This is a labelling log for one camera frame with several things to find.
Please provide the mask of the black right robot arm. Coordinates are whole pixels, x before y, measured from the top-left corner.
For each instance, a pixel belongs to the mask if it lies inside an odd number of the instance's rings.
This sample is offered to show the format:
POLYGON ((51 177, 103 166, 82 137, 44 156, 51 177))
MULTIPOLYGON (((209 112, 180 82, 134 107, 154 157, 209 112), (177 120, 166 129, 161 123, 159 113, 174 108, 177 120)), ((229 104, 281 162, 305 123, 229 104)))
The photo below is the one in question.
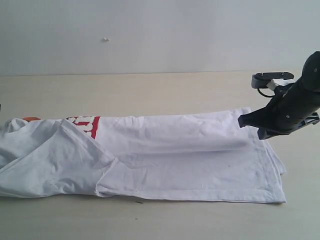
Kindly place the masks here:
POLYGON ((290 72, 260 72, 252 75, 251 86, 260 92, 273 91, 269 103, 238 118, 241 128, 258 129, 260 140, 286 136, 310 124, 319 123, 320 116, 320 53, 311 54, 305 61, 301 76, 294 80, 290 72))

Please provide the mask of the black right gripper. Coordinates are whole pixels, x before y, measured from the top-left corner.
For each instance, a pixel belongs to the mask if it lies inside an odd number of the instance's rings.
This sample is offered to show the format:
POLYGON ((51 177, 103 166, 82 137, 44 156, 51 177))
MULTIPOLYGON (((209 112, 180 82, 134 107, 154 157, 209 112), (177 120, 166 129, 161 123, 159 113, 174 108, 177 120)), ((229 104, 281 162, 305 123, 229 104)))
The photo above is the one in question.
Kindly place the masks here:
POLYGON ((260 108, 238 117, 240 128, 251 126, 259 128, 259 140, 286 136, 309 124, 320 121, 316 111, 320 108, 320 93, 305 88, 291 87, 272 110, 270 127, 266 129, 266 108, 260 108))

